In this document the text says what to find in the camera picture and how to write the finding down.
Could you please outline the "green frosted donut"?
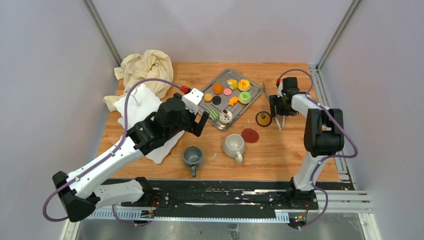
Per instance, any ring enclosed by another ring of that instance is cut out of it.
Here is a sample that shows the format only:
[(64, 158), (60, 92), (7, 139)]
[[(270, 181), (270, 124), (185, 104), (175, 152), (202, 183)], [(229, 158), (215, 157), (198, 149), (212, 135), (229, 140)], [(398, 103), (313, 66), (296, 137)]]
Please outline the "green frosted donut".
[(242, 91), (238, 96), (238, 101), (246, 105), (252, 101), (252, 95), (248, 91)]

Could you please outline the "metal tongs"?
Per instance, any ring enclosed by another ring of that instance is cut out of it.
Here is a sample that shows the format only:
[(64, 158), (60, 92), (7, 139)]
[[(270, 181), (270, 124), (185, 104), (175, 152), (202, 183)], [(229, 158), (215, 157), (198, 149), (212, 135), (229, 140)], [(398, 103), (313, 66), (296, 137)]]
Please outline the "metal tongs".
[(271, 105), (271, 100), (269, 99), (270, 95), (268, 94), (267, 86), (266, 86), (265, 82), (262, 83), (262, 89), (263, 89), (263, 92), (266, 95), (266, 98), (268, 100), (270, 107), (273, 106), (273, 112), (274, 112), (273, 118), (274, 118), (274, 120), (277, 124), (277, 127), (278, 127), (279, 131), (282, 131), (285, 128), (286, 116), (285, 115), (277, 115), (276, 107), (274, 105)]

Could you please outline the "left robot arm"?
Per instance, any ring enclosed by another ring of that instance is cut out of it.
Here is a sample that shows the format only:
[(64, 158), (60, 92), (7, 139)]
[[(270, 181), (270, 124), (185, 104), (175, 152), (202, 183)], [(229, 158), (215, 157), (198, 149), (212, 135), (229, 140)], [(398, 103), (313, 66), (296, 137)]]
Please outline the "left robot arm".
[(192, 89), (163, 102), (145, 89), (123, 99), (124, 132), (119, 141), (85, 166), (70, 173), (59, 171), (52, 178), (66, 219), (79, 222), (97, 209), (123, 202), (149, 206), (153, 193), (144, 178), (111, 185), (105, 181), (142, 157), (160, 163), (184, 132), (200, 136), (209, 117), (204, 113), (196, 122), (203, 96)]

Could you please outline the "white three-tier dessert stand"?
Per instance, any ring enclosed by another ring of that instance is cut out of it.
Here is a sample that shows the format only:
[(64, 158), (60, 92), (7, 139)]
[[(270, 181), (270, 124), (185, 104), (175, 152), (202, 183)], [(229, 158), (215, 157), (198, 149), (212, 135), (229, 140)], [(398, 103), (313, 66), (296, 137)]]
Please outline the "white three-tier dessert stand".
[[(143, 83), (130, 94), (127, 103), (127, 116), (125, 116), (125, 100), (126, 94), (123, 94), (112, 104), (112, 108), (121, 114), (121, 118), (118, 119), (118, 123), (120, 123), (123, 127), (125, 126), (125, 120), (127, 120), (127, 129), (130, 129), (136, 123), (145, 120), (149, 114), (156, 112), (162, 103), (162, 101)], [(164, 146), (161, 146), (147, 154), (146, 158), (152, 160), (155, 164), (160, 164), (171, 152), (172, 148), (177, 144), (183, 134), (184, 132), (180, 131), (168, 140)]]

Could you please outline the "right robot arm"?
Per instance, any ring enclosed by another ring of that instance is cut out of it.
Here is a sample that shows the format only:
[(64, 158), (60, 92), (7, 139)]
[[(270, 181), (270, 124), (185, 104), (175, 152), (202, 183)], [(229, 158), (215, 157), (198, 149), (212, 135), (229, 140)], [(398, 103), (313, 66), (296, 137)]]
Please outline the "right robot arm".
[(313, 202), (314, 185), (327, 157), (344, 147), (344, 135), (331, 120), (342, 121), (343, 112), (319, 105), (308, 93), (300, 91), (296, 77), (278, 79), (276, 86), (277, 94), (268, 97), (271, 117), (277, 119), (301, 114), (306, 119), (303, 136), (306, 155), (299, 171), (290, 179), (283, 198), (289, 208), (297, 209)]

